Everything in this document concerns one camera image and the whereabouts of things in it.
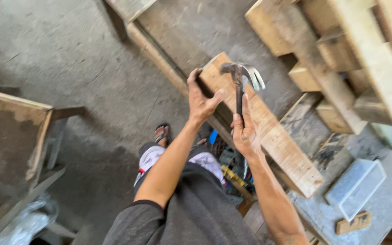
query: blue object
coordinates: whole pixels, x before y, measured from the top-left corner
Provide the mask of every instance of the blue object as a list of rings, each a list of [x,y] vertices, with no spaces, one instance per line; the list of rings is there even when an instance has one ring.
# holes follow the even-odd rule
[[[213,130],[208,141],[210,142],[210,144],[213,145],[214,142],[216,141],[216,138],[217,138],[217,131]]]

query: right hand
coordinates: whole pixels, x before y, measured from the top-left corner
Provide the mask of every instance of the right hand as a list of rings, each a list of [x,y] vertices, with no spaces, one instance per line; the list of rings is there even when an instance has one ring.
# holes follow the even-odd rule
[[[258,123],[252,119],[247,94],[243,95],[243,120],[239,114],[234,114],[231,124],[231,135],[237,150],[243,154],[248,162],[261,156],[261,141],[258,132]]]

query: hammer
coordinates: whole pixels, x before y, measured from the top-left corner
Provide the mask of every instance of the hammer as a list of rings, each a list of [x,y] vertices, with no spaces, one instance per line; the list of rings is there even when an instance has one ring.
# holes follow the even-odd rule
[[[253,87],[253,90],[260,91],[266,88],[264,85],[263,79],[260,73],[257,71],[255,67],[250,64],[245,63],[223,63],[220,69],[221,74],[230,73],[232,76],[232,81],[235,84],[235,90],[237,95],[237,113],[243,119],[243,94],[244,94],[244,85],[250,81]],[[247,171],[247,164],[243,155],[236,151],[235,152],[235,165],[236,174],[242,179],[245,178]]]

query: concrete floor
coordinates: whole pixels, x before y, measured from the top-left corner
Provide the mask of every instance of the concrete floor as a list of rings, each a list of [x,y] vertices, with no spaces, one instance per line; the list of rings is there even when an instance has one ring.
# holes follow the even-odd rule
[[[70,119],[50,189],[58,221],[81,230],[77,244],[101,244],[129,203],[138,149],[167,121],[188,118],[179,91],[136,45],[114,39],[94,1],[0,0],[0,84],[54,106],[84,105]]]

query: workbench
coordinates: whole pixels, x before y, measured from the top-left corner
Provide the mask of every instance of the workbench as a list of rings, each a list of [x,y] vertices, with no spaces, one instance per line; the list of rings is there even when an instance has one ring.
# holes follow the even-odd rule
[[[267,87],[266,90],[258,92],[258,95],[278,120],[281,120],[302,93],[288,76],[292,67],[287,67],[288,60],[282,62],[281,59],[273,57],[269,48],[244,18],[244,14],[255,2],[157,0],[144,10],[134,23],[164,52],[165,59],[172,63],[169,69],[175,70],[177,75],[187,76],[194,68],[205,66],[223,51],[234,61],[253,64]],[[297,122],[292,122],[290,136],[312,159],[332,132],[321,121],[315,107],[301,115]],[[336,236],[336,222],[342,215],[325,202],[323,195],[354,158],[374,159],[377,156],[381,157],[388,178],[364,206],[373,213],[372,225],[360,231]],[[366,128],[359,136],[351,136],[347,146],[335,159],[329,161],[326,170],[321,171],[325,184],[313,198],[307,200],[290,190],[287,190],[288,197],[297,208],[305,227],[308,230],[314,229],[312,232],[323,241],[334,245],[377,245],[392,227],[391,159],[392,151],[384,149],[370,129]]]

